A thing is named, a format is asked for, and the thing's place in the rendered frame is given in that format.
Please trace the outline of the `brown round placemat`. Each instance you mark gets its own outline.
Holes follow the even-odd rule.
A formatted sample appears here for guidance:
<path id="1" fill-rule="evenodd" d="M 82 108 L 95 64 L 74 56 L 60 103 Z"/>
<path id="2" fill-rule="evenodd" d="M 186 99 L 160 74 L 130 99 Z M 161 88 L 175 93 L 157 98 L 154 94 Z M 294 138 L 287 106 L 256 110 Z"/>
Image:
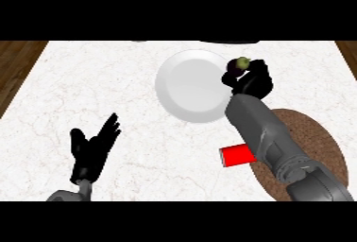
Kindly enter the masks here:
<path id="1" fill-rule="evenodd" d="M 285 123 L 294 141 L 310 158 L 327 165 L 343 185 L 349 186 L 344 154 L 325 127 L 309 115 L 299 111 L 275 109 L 274 113 Z M 287 184 L 276 180 L 268 165 L 263 162 L 256 162 L 250 166 L 259 183 L 263 185 L 274 199 L 278 201 L 291 201 Z"/>

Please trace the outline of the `white round plate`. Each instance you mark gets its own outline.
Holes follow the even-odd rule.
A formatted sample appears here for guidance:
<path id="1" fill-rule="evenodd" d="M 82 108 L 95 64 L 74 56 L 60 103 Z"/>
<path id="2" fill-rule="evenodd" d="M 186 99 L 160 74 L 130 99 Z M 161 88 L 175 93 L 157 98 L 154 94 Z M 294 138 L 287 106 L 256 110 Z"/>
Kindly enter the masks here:
<path id="1" fill-rule="evenodd" d="M 210 123 L 225 116 L 231 88 L 222 83 L 226 58 L 207 50 L 186 50 L 163 63 L 156 91 L 166 111 L 191 123 Z"/>

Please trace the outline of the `red can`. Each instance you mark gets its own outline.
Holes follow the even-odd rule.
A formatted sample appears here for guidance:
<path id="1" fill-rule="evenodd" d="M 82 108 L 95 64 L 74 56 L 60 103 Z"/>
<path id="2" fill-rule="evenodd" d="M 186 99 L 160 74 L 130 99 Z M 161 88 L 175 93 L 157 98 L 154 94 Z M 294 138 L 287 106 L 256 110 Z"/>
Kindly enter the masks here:
<path id="1" fill-rule="evenodd" d="M 219 150 L 219 153 L 225 167 L 231 167 L 240 164 L 250 164 L 257 161 L 257 158 L 247 144 L 223 147 Z"/>

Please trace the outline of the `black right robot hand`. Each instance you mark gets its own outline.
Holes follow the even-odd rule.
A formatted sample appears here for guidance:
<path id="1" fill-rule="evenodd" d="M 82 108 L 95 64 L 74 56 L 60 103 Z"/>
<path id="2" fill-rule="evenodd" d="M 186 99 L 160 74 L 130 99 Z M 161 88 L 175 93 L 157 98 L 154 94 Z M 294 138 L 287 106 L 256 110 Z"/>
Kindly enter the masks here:
<path id="1" fill-rule="evenodd" d="M 234 88 L 232 95 L 246 94 L 263 99 L 274 89 L 266 61 L 251 60 L 244 70 L 238 67 L 238 59 L 232 59 L 226 65 L 222 83 Z"/>

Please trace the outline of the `dark purple eggplant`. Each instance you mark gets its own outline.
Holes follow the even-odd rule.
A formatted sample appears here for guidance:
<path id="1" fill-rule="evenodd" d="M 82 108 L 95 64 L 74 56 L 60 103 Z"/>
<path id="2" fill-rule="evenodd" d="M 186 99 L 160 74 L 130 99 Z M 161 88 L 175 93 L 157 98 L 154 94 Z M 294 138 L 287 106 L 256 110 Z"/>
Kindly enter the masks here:
<path id="1" fill-rule="evenodd" d="M 240 57 L 228 62 L 226 71 L 235 78 L 243 76 L 250 67 L 250 62 L 251 59 L 247 57 Z"/>

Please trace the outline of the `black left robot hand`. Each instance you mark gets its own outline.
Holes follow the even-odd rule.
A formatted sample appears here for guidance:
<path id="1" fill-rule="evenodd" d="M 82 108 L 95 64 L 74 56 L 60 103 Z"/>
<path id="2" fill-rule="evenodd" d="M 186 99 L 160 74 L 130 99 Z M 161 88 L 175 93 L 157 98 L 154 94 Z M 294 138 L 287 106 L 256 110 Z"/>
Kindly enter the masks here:
<path id="1" fill-rule="evenodd" d="M 88 180 L 95 183 L 99 179 L 108 155 L 116 144 L 116 139 L 122 133 L 119 116 L 113 113 L 97 136 L 91 139 L 80 129 L 73 129 L 71 154 L 76 159 L 70 181 Z"/>

